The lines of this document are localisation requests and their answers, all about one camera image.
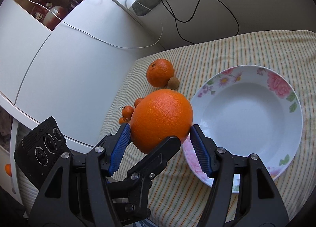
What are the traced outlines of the tiny orange kumquat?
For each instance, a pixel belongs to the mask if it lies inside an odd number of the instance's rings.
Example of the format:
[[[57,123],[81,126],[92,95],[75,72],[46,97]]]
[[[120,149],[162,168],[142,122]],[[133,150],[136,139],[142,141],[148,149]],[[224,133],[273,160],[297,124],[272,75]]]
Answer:
[[[124,124],[124,123],[128,123],[128,120],[127,118],[125,117],[121,117],[119,120],[118,120],[119,124]]]

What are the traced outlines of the large smooth orange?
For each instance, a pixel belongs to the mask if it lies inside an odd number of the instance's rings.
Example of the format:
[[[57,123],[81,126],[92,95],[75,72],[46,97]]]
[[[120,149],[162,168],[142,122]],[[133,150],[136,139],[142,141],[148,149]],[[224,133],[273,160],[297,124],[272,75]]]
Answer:
[[[193,123],[193,110],[183,94],[160,89],[147,95],[134,110],[129,122],[135,147],[148,154],[166,137],[184,142]]]

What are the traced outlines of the medium tangerine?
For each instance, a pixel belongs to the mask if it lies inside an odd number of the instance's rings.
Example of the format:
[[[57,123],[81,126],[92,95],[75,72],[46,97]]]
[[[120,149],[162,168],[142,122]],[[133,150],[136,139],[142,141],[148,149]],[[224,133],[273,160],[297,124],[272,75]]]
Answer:
[[[137,105],[143,100],[143,98],[137,98],[135,101],[134,101],[134,107],[136,108]]]

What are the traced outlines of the floral white ceramic plate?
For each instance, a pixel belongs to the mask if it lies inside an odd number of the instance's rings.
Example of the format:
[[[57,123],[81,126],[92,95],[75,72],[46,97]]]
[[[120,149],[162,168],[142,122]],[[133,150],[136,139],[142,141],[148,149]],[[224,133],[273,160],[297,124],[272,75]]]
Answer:
[[[294,159],[303,113],[294,89],[275,71],[257,65],[229,68],[204,83],[190,103],[205,136],[232,154],[257,154],[272,179]]]

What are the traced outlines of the brown kiwi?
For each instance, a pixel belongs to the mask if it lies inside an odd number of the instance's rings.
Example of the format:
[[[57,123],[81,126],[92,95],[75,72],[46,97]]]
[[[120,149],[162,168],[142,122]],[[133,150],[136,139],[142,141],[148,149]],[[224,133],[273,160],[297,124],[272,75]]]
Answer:
[[[179,87],[179,80],[177,77],[173,76],[168,81],[168,87],[170,89],[177,89]]]

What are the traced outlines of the large orange with stem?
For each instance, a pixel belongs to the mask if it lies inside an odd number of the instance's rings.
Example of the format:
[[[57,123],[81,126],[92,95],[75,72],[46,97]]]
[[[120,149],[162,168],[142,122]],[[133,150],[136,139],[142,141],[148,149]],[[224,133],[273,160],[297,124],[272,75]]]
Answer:
[[[170,61],[159,58],[148,67],[146,78],[153,87],[165,87],[169,79],[174,76],[174,72],[174,67]]]

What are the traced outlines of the striped tablecloth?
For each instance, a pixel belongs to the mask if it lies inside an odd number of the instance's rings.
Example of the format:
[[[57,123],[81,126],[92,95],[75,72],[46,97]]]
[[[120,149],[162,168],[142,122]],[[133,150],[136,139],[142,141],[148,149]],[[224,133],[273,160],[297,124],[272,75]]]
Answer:
[[[44,164],[31,226],[286,226],[315,190],[315,33],[137,60],[84,155]]]

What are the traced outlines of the white cabinet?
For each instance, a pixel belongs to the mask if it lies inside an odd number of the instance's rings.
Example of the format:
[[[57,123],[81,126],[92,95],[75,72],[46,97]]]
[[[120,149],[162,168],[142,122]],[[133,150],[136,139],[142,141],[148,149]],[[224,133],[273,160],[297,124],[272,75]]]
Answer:
[[[50,0],[67,15],[51,31],[38,0],[1,0],[1,106],[32,129],[53,116],[68,145],[94,146],[136,60],[162,50],[124,0]]]

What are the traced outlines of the red white vase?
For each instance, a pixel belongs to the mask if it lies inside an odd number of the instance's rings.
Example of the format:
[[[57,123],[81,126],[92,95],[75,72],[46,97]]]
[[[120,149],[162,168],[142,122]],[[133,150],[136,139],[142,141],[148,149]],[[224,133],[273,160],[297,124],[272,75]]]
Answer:
[[[39,5],[32,8],[31,15],[49,28],[51,31],[61,22],[66,15],[66,9],[61,6],[54,6],[50,0],[38,0]]]

